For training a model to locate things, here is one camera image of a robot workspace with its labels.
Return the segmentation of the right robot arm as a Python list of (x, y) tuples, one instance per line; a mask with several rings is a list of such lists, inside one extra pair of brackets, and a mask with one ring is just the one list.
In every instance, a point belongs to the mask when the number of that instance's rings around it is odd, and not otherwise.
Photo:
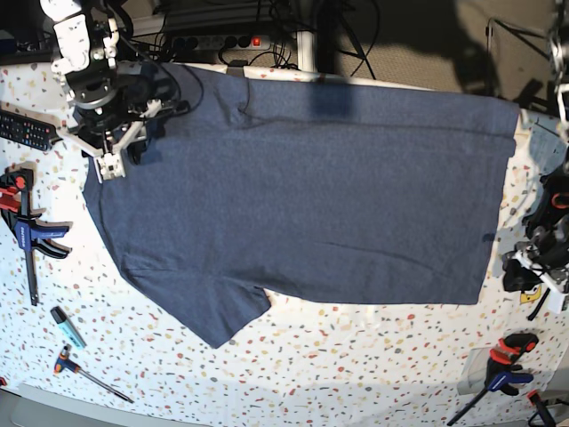
[(124, 177), (124, 154), (139, 163), (149, 126), (189, 112), (180, 85), (131, 43), (130, 22), (112, 2), (40, 5), (59, 49), (52, 73), (76, 120), (68, 134), (92, 158), (100, 182)]

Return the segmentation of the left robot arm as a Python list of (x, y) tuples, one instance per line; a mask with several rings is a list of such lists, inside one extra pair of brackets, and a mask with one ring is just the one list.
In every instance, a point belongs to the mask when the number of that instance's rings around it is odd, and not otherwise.
[[(556, 18), (547, 35), (557, 100), (557, 134), (568, 143), (568, 3), (555, 2)], [(527, 319), (533, 321), (543, 305), (560, 314), (568, 307), (568, 158), (540, 178), (541, 199), (536, 210), (522, 220), (526, 241), (502, 256), (504, 290), (521, 294), (537, 285), (545, 287)]]

